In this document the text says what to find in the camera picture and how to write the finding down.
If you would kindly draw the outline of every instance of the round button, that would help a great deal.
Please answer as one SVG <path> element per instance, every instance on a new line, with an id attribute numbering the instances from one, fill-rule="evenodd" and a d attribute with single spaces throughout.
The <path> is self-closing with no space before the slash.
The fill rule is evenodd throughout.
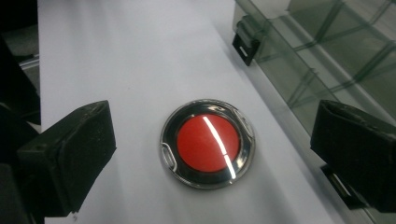
<path id="1" fill-rule="evenodd" d="M 237 181 L 254 155 L 254 133 L 234 106 L 197 100 L 179 107 L 163 126 L 163 163 L 182 183 L 218 189 Z"/>
<path id="2" fill-rule="evenodd" d="M 233 125 L 221 116 L 203 114 L 187 120 L 177 135 L 181 159 L 200 172 L 217 172 L 239 152 L 239 137 Z"/>

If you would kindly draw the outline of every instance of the transparent acrylic box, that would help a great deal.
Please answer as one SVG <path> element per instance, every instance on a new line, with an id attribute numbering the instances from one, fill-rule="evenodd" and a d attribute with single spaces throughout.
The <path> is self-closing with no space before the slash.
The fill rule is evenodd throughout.
<path id="1" fill-rule="evenodd" d="M 233 28 L 309 134 L 322 99 L 396 125 L 395 0 L 236 0 Z"/>

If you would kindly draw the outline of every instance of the red button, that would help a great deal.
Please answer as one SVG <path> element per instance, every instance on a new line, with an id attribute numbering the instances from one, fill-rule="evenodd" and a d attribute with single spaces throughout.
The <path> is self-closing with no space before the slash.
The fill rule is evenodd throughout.
<path id="1" fill-rule="evenodd" d="M 187 120 L 177 135 L 181 159 L 201 172 L 217 172 L 239 152 L 239 137 L 233 125 L 217 115 L 203 114 Z"/>

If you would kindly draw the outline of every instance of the black clip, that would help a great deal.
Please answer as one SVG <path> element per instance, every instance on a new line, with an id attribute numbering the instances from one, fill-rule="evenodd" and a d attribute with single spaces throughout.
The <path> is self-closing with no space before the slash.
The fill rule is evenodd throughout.
<path id="1" fill-rule="evenodd" d="M 239 34 L 235 34 L 235 38 L 233 39 L 233 47 L 238 52 L 239 56 L 241 56 L 242 60 L 247 66 L 250 66 L 251 61 L 254 58 L 257 50 L 259 49 L 260 41 L 256 39 L 250 40 L 249 45 L 247 45 L 239 36 Z"/>
<path id="2" fill-rule="evenodd" d="M 349 209 L 368 207 L 367 203 L 362 201 L 361 197 L 358 196 L 356 191 L 347 183 L 342 181 L 329 165 L 324 165 L 320 167 L 320 169 L 322 170 L 323 174 L 326 175 L 327 179 L 332 184 L 332 187 L 335 189 L 335 191 L 337 191 L 338 195 Z"/>

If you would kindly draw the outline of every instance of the white table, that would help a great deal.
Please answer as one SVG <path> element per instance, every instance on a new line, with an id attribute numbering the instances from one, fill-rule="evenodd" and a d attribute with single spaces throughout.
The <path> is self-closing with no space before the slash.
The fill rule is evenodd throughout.
<path id="1" fill-rule="evenodd" d="M 344 223 L 231 48 L 233 4 L 39 0 L 43 129 L 108 100 L 117 140 L 77 223 Z M 204 98 L 239 108 L 256 134 L 252 166 L 224 189 L 189 188 L 161 162 L 168 116 Z"/>

